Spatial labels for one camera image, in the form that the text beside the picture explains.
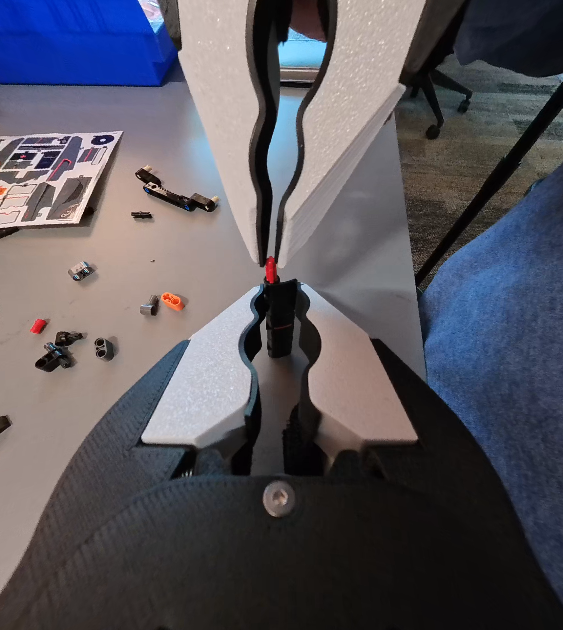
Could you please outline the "black lego cross connector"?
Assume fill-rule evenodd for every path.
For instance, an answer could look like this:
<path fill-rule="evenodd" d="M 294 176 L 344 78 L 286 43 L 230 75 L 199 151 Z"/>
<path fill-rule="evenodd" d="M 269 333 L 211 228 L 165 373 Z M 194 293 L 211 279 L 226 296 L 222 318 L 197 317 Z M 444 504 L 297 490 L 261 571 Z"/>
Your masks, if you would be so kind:
<path fill-rule="evenodd" d="M 44 344 L 45 354 L 37 359 L 34 366 L 42 372 L 51 373 L 58 367 L 71 368 L 73 366 L 73 358 L 61 347 L 54 343 L 48 342 Z"/>

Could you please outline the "black stand leg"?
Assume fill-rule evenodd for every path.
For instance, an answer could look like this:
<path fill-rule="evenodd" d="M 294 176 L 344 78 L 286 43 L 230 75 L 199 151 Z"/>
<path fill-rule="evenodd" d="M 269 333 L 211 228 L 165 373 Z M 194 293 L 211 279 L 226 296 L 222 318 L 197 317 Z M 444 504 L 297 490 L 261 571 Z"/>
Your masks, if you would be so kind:
<path fill-rule="evenodd" d="M 416 273 L 414 281 L 418 291 L 421 291 L 421 285 L 426 280 L 427 276 L 436 268 L 443 256 L 456 243 L 475 217 L 482 211 L 484 206 L 512 177 L 520 166 L 523 158 L 555 120 L 557 115 L 560 114 L 562 109 L 563 80 L 538 112 L 537 116 L 530 122 L 511 150 L 498 162 L 473 200 L 460 214 L 455 223 L 438 243 L 432 254 Z"/>

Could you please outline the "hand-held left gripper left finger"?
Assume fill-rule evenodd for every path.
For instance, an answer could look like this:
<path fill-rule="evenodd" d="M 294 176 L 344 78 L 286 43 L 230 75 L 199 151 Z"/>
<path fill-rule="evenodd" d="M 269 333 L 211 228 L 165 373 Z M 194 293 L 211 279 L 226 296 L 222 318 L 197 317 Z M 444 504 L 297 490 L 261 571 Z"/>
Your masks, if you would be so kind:
<path fill-rule="evenodd" d="M 212 448 L 234 474 L 251 472 L 261 428 L 254 357 L 266 312 L 258 285 L 191 336 L 141 435 L 145 445 Z"/>

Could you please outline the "person's right hand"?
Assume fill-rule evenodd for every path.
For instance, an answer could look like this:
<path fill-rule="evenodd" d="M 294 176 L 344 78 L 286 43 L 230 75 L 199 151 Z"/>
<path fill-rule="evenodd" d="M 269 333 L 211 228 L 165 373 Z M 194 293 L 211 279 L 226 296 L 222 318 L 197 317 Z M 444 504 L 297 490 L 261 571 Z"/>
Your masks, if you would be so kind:
<path fill-rule="evenodd" d="M 290 28 L 313 40 L 325 42 L 328 29 L 327 1 L 292 1 Z"/>

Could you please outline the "sticker sheet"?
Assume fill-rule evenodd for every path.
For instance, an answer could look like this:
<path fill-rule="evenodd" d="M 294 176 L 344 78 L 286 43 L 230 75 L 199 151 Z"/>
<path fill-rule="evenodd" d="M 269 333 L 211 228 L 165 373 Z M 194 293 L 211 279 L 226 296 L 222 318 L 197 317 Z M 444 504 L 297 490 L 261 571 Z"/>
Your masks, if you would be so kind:
<path fill-rule="evenodd" d="M 0 136 L 0 229 L 79 224 L 122 135 Z"/>

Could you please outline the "black lego shock absorber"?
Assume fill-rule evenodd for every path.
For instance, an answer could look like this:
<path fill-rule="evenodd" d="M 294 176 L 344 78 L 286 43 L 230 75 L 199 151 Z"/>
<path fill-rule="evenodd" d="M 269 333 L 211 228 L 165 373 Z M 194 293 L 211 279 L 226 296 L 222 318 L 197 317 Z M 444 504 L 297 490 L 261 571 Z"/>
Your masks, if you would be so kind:
<path fill-rule="evenodd" d="M 265 282 L 267 349 L 270 358 L 282 358 L 292 352 L 298 281 Z"/>

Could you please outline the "grey office chair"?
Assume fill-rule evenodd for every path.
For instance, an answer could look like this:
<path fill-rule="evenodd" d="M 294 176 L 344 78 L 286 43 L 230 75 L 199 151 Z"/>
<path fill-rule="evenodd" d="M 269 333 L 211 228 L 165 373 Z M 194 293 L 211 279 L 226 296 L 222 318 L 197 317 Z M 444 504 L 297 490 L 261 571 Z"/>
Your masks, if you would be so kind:
<path fill-rule="evenodd" d="M 410 97 L 416 98 L 423 92 L 436 123 L 426 130 L 430 140 L 440 135 L 444 118 L 436 96 L 435 86 L 464 95 L 458 112 L 465 113 L 473 93 L 438 69 L 439 65 L 453 53 L 459 28 L 464 19 L 469 1 L 426 1 L 415 34 L 404 62 L 399 83 L 410 89 Z"/>

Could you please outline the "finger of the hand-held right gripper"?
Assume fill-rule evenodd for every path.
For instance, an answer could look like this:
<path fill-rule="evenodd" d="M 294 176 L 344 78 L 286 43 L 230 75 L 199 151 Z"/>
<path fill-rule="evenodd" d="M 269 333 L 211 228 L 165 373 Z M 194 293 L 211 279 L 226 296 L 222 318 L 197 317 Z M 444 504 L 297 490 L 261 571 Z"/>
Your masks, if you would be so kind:
<path fill-rule="evenodd" d="M 179 63 L 248 253 L 264 266 L 277 122 L 278 1 L 176 1 Z"/>
<path fill-rule="evenodd" d="M 296 117 L 297 166 L 275 257 L 308 241 L 404 92 L 399 78 L 426 1 L 318 1 L 325 55 Z"/>

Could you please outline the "blue plastic bin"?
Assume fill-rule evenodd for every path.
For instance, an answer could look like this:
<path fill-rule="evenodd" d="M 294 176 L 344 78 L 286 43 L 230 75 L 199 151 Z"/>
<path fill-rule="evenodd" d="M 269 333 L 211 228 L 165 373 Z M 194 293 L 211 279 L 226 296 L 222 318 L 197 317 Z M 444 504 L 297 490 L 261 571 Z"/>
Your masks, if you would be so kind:
<path fill-rule="evenodd" d="M 159 86 L 176 57 L 140 1 L 0 1 L 0 84 Z"/>

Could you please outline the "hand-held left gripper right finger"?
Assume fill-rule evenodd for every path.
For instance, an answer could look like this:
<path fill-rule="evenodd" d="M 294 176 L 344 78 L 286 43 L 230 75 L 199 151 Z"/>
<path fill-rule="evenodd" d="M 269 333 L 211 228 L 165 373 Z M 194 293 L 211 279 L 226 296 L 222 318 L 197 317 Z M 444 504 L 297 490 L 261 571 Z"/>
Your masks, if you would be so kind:
<path fill-rule="evenodd" d="M 298 285 L 295 315 L 308 360 L 295 407 L 295 474 L 321 474 L 346 451 L 416 444 L 368 333 L 308 285 Z"/>

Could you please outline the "person's blue sweater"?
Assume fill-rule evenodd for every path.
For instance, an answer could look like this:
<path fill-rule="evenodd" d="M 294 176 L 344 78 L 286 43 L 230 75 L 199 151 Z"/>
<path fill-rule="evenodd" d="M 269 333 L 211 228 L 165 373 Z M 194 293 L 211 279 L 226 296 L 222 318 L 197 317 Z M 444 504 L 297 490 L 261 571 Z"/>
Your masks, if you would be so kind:
<path fill-rule="evenodd" d="M 503 481 L 563 602 L 563 163 L 419 300 L 427 383 Z"/>

